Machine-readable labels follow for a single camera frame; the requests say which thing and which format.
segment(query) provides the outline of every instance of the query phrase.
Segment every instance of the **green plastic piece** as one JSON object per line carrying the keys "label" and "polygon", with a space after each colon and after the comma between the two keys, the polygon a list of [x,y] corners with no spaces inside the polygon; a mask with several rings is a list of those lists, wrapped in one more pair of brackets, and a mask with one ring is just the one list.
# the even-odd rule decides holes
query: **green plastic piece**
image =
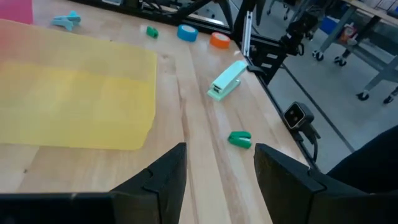
{"label": "green plastic piece", "polygon": [[228,142],[234,146],[249,149],[251,147],[251,134],[247,131],[233,131],[228,137]]}
{"label": "green plastic piece", "polygon": [[156,39],[159,36],[159,33],[157,29],[153,27],[147,27],[147,35]]}

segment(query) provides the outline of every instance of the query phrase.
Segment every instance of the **yellow plastic tray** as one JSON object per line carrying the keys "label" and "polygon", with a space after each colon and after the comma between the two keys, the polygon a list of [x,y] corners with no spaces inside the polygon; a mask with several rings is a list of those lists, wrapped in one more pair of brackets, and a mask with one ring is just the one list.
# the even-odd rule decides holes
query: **yellow plastic tray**
{"label": "yellow plastic tray", "polygon": [[140,148],[155,116],[156,54],[0,19],[0,142]]}

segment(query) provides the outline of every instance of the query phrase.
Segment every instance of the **chair wheel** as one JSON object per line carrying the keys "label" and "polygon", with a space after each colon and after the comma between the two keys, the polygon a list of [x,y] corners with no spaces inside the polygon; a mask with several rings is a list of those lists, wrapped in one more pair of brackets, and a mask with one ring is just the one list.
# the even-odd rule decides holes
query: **chair wheel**
{"label": "chair wheel", "polygon": [[317,61],[321,62],[323,60],[323,52],[314,50],[312,52],[312,57],[314,57]]}
{"label": "chair wheel", "polygon": [[337,57],[335,57],[333,63],[338,64],[339,66],[343,67],[347,64],[347,61],[345,58],[337,56]]}
{"label": "chair wheel", "polygon": [[307,38],[308,40],[312,40],[313,39],[313,33],[312,32],[305,33],[305,38]]}
{"label": "chair wheel", "polygon": [[389,103],[391,103],[393,100],[394,100],[393,97],[388,96],[386,99],[383,100],[383,103],[384,103],[384,104],[389,104]]}
{"label": "chair wheel", "polygon": [[365,101],[365,100],[369,99],[369,94],[364,93],[364,92],[358,93],[356,96],[357,96],[358,99],[361,100],[361,101]]}

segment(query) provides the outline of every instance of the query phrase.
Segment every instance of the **blue bin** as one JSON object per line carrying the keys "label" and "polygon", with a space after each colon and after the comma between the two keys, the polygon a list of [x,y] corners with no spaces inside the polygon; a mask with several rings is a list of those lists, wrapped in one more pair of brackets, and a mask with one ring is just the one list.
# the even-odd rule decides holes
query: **blue bin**
{"label": "blue bin", "polygon": [[326,16],[325,18],[323,18],[319,29],[329,35],[333,31],[333,29],[335,29],[336,25],[337,22],[331,20],[329,17]]}

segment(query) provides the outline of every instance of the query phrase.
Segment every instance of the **tape roll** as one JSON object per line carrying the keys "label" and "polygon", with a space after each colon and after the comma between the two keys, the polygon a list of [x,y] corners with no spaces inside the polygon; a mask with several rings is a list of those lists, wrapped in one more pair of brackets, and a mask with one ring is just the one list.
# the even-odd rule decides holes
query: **tape roll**
{"label": "tape roll", "polygon": [[192,26],[181,24],[177,29],[177,37],[185,41],[194,42],[198,37],[198,30]]}
{"label": "tape roll", "polygon": [[231,39],[224,34],[221,34],[219,32],[214,32],[211,34],[210,44],[217,48],[227,49],[230,42]]}

